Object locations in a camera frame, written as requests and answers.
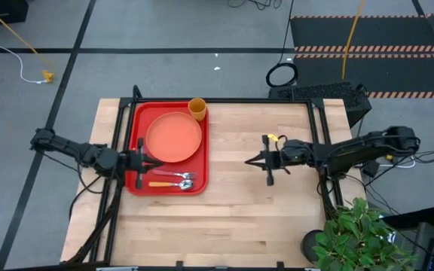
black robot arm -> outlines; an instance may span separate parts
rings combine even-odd
[[[73,157],[77,163],[107,178],[113,172],[123,176],[125,170],[136,171],[137,188],[142,186],[141,174],[164,164],[142,152],[143,139],[138,140],[138,150],[117,152],[106,145],[73,142],[58,136],[52,129],[37,129],[31,146],[37,151],[57,151]]]
[[[274,185],[274,169],[287,171],[287,166],[305,164],[327,171],[331,178],[340,178],[340,175],[356,164],[366,163],[387,154],[408,157],[415,154],[420,147],[420,139],[414,135],[413,129],[404,126],[391,126],[381,132],[370,132],[332,145],[290,139],[284,142],[280,150],[276,144],[276,151],[269,151],[269,138],[270,136],[263,135],[264,150],[245,162],[267,171],[267,185]]]

yellow tag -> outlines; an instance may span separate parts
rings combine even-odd
[[[279,139],[277,138],[277,136],[275,136],[275,135],[273,135],[273,134],[268,134],[267,137],[268,137],[269,139],[274,140],[275,142],[278,142],[278,141],[279,141]]]
[[[43,77],[44,77],[44,79],[45,79],[48,83],[53,82],[53,76],[54,76],[54,73],[53,73],[53,72],[49,72],[49,71],[47,71],[47,70],[43,70]]]

cup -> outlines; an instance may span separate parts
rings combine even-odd
[[[203,99],[193,98],[188,102],[188,110],[196,121],[202,121],[207,113],[207,105]]]

red tray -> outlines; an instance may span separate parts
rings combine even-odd
[[[144,139],[143,151],[149,156],[146,145],[146,134],[151,123],[163,114],[169,112],[182,112],[188,114],[188,102],[146,102],[135,110],[133,127],[130,137],[129,149],[135,150],[138,138]],[[125,172],[125,186],[127,190],[137,196],[163,196],[163,195],[195,195],[201,193],[209,181],[209,114],[199,122],[202,129],[202,142],[197,151],[187,160],[178,163],[165,163],[157,169],[168,172],[196,172],[194,187],[190,190],[182,191],[179,187],[149,187],[150,181],[171,181],[179,182],[182,180],[178,176],[156,175],[152,171],[142,175],[142,189],[136,189],[136,172]]]

orange plate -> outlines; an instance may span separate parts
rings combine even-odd
[[[182,112],[161,115],[150,125],[146,136],[150,154],[167,163],[188,159],[199,148],[201,140],[199,123]]]

